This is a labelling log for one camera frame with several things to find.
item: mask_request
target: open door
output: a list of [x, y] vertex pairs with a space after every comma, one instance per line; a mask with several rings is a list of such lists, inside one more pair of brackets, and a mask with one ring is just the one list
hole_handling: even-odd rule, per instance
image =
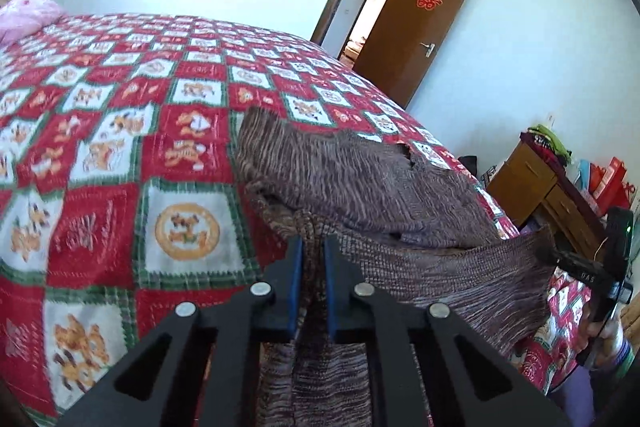
[[353, 65], [406, 107], [464, 0], [386, 0]]

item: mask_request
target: metal bolt head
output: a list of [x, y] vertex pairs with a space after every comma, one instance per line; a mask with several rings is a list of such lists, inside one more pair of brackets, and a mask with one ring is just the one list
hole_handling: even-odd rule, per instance
[[375, 290], [375, 287], [368, 282], [359, 282], [353, 287], [353, 291], [358, 297], [370, 297]]
[[181, 302], [175, 307], [175, 314], [178, 317], [191, 317], [196, 312], [196, 305], [192, 302]]
[[271, 285], [268, 282], [256, 282], [251, 285], [251, 293], [256, 297], [269, 295], [271, 293]]
[[436, 302], [429, 306], [429, 312], [432, 317], [436, 317], [437, 319], [446, 319], [449, 317], [451, 310], [445, 303]]

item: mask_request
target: clothes pile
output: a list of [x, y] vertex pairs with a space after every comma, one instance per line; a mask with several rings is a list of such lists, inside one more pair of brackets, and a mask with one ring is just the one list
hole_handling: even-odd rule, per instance
[[562, 167], [571, 163], [571, 151], [565, 149], [558, 137], [544, 125], [529, 127], [527, 134], [532, 136], [532, 147], [543, 159], [557, 161]]
[[554, 247], [548, 229], [501, 240], [465, 176], [404, 144], [305, 133], [252, 107], [236, 166], [261, 218], [304, 244], [296, 340], [264, 349], [260, 425], [371, 424], [366, 348], [332, 344], [326, 331], [329, 234], [367, 282], [418, 307], [447, 303], [505, 356], [545, 323], [554, 268], [535, 252]]

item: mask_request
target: pink pillow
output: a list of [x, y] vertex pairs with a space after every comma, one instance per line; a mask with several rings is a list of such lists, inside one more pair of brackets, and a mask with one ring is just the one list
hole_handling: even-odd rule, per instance
[[52, 0], [11, 0], [0, 8], [0, 46], [10, 46], [65, 15]]

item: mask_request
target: wooden drawer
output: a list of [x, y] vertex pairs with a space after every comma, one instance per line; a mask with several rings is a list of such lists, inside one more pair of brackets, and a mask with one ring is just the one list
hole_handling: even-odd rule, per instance
[[555, 173], [520, 143], [487, 187], [516, 227], [524, 225], [556, 183]]
[[588, 259], [593, 259], [599, 242], [591, 232], [575, 203], [559, 186], [555, 186], [545, 198], [546, 206], [558, 218], [564, 235], [571, 241], [574, 248]]
[[531, 148], [520, 142], [507, 160], [509, 166], [517, 171], [524, 182], [530, 185], [548, 186], [556, 181], [556, 174]]

